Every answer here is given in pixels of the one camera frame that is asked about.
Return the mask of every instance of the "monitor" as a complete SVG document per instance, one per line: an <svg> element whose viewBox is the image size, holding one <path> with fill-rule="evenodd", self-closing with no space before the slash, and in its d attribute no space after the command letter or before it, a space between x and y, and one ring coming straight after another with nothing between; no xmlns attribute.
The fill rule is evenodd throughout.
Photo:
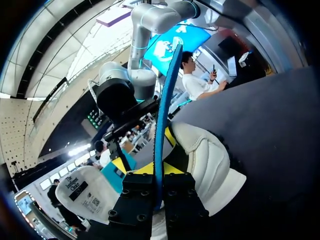
<svg viewBox="0 0 320 240"><path fill-rule="evenodd" d="M17 201L17 204L24 215L27 215L31 212L31 208L29 207L29 204L31 204L32 202L33 201L29 195L26 195L23 198L21 198L19 201Z"/></svg>
<svg viewBox="0 0 320 240"><path fill-rule="evenodd" d="M144 55L165 76L178 44L183 45L183 51L194 52L211 37L204 29L187 21L180 24L184 25L178 24L162 35L153 36Z"/></svg>

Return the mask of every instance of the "screw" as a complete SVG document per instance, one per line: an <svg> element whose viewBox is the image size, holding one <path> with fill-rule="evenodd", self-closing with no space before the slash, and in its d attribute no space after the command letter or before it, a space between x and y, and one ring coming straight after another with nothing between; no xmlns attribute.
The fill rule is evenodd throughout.
<svg viewBox="0 0 320 240"><path fill-rule="evenodd" d="M188 194L189 194L189 195L194 195L194 194L196 194L196 190L194 190L194 189L189 189L189 190L188 190Z"/></svg>
<svg viewBox="0 0 320 240"><path fill-rule="evenodd" d="M116 210L110 210L108 211L108 215L109 217L114 218L118 215L118 212Z"/></svg>
<svg viewBox="0 0 320 240"><path fill-rule="evenodd" d="M177 215L173 215L172 217L170 217L170 222L174 223L178 220L178 216Z"/></svg>
<svg viewBox="0 0 320 240"><path fill-rule="evenodd" d="M209 216L209 211L208 210L203 210L199 212L200 217L208 217Z"/></svg>
<svg viewBox="0 0 320 240"><path fill-rule="evenodd" d="M130 193L130 191L129 191L128 189L123 189L123 190L122 190L122 194L123 194L123 195L126 195L126 194L128 194L128 193Z"/></svg>
<svg viewBox="0 0 320 240"><path fill-rule="evenodd" d="M139 222L143 222L147 219L147 216L144 215L144 214L140 214L138 216L136 216L136 219L139 221Z"/></svg>
<svg viewBox="0 0 320 240"><path fill-rule="evenodd" d="M141 195L142 195L142 196L148 196L148 195L149 195L149 192L148 192L148 191L143 191L143 192L141 192Z"/></svg>
<svg viewBox="0 0 320 240"><path fill-rule="evenodd" d="M168 195L169 196L175 196L175 195L177 195L177 192L176 191L169 191Z"/></svg>

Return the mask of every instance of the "qr code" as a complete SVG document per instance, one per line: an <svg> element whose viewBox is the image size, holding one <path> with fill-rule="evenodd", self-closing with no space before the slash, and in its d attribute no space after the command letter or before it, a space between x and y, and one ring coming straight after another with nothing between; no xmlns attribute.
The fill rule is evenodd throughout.
<svg viewBox="0 0 320 240"><path fill-rule="evenodd" d="M98 199L94 198L94 199L92 200L92 203L93 203L96 207L98 207L99 204L100 204L100 201L99 201Z"/></svg>

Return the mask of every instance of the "white shirt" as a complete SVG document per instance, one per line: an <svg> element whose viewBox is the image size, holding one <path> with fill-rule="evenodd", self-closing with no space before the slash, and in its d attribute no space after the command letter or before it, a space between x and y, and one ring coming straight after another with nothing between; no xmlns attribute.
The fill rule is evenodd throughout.
<svg viewBox="0 0 320 240"><path fill-rule="evenodd" d="M213 92L219 87L215 84L208 84L205 80L192 74L184 74L182 76L182 84L185 90L188 92L190 100L192 101L197 100L201 94Z"/></svg>
<svg viewBox="0 0 320 240"><path fill-rule="evenodd" d="M99 159L99 162L100 162L100 165L104 168L105 166L108 165L108 163L111 162L111 159L110 159L110 150L107 149L105 151L103 151L101 153L101 156L100 156L100 159Z"/></svg>

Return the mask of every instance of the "man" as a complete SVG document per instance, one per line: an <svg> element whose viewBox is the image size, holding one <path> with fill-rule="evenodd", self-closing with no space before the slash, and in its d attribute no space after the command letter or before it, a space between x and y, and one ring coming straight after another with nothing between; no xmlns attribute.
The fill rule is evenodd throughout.
<svg viewBox="0 0 320 240"><path fill-rule="evenodd" d="M98 169L99 171L101 171L103 169L103 167L100 164L97 164L97 163L94 163L94 162L88 162L86 165L87 166L92 166L92 167Z"/></svg>
<svg viewBox="0 0 320 240"><path fill-rule="evenodd" d="M227 85L227 81L220 82L219 86L213 85L214 80L217 78L215 71L210 73L210 80L208 82L192 74L196 70L196 64L192 56L192 52L184 51L180 66L183 70L182 84L188 92L190 100L195 101L222 92Z"/></svg>
<svg viewBox="0 0 320 240"><path fill-rule="evenodd" d="M50 187L47 196L51 200L52 206L59 209L62 217L65 222L73 229L80 229L81 231L85 231L87 228L82 225L80 219L73 212L66 209L57 199L56 197L56 188L59 185L60 181L55 179L53 181L53 185Z"/></svg>
<svg viewBox="0 0 320 240"><path fill-rule="evenodd" d="M101 140L95 142L94 148L97 151L97 155L100 156L100 165L104 168L111 162L110 151L108 150L107 145Z"/></svg>

